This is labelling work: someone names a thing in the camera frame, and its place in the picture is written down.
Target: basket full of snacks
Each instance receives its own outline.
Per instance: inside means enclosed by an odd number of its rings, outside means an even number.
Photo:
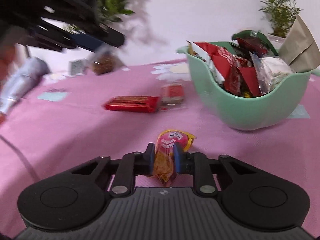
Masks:
[[[190,74],[205,105],[228,126],[255,130],[286,119],[301,101],[320,52],[298,16],[279,51],[260,32],[233,42],[189,42]]]

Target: brown paper bag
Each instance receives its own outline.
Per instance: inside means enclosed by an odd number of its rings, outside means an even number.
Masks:
[[[279,50],[279,56],[297,73],[313,70],[320,65],[318,46],[299,15]]]

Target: light blue paper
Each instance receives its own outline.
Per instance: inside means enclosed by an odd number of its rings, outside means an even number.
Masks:
[[[298,105],[296,109],[289,115],[288,119],[309,119],[310,115],[303,105]]]
[[[38,99],[48,100],[52,102],[58,102],[63,100],[67,96],[67,92],[44,92],[39,95]]]

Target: mint green basket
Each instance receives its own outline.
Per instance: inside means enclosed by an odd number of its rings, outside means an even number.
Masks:
[[[211,42],[235,53],[230,42]],[[188,53],[190,74],[202,102],[225,124],[238,130],[256,130],[286,119],[297,107],[306,91],[311,71],[286,77],[272,92],[259,98],[241,98],[218,86],[206,64]]]

